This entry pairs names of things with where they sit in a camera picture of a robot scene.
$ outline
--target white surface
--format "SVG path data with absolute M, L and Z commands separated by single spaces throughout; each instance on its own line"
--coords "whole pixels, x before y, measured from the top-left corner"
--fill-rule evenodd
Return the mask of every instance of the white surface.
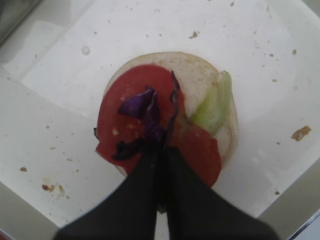
M 235 206 L 258 216 L 275 191 L 319 158 L 320 23 L 299 0 L 236 0 L 232 7 L 225 0 L 70 0 L 43 7 L 52 2 L 39 14 L 54 20 L 35 12 L 2 48 L 0 181 L 58 226 L 123 179 L 95 153 L 93 127 L 110 77 L 142 54 L 183 51 L 231 73 L 240 140 L 215 190 Z M 59 25 L 65 4 L 68 20 Z M 198 37 L 190 39 L 193 31 Z M 292 140 L 305 125 L 310 135 Z M 70 199 L 41 188 L 56 183 Z
M 314 220 L 295 240 L 318 240 L 320 236 L 320 217 Z

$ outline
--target black tongs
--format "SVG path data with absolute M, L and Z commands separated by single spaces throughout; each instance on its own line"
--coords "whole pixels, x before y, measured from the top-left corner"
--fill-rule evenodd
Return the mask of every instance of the black tongs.
M 172 76 L 175 112 L 164 140 L 145 141 L 138 165 L 117 190 L 60 229 L 55 240 L 153 240 L 157 211 L 167 213 L 170 240 L 278 239 L 268 225 L 219 197 L 198 178 L 179 149 L 169 147 L 180 89 L 174 72 Z

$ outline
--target tomato slice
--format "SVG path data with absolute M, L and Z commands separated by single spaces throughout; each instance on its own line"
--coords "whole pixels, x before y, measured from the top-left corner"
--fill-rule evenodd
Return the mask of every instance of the tomato slice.
M 174 80 L 172 73 L 163 67 L 146 64 L 126 71 L 112 84 L 100 106 L 97 123 L 100 142 L 96 150 L 110 163 L 123 167 L 127 174 L 136 167 L 141 155 L 137 154 L 124 161 L 114 160 L 112 155 L 117 152 L 116 146 L 119 142 L 130 143 L 136 138 L 143 138 L 144 124 L 139 119 L 118 114 L 118 109 L 123 101 L 143 93 L 146 86 L 157 91 L 161 112 L 160 125 L 166 128 L 174 113 L 174 106 L 170 101 Z M 208 132 L 187 120 L 181 91 L 178 105 L 179 114 L 175 123 L 172 145 L 180 149 L 186 161 L 202 180 L 212 186 L 221 171 L 217 141 L 211 138 Z

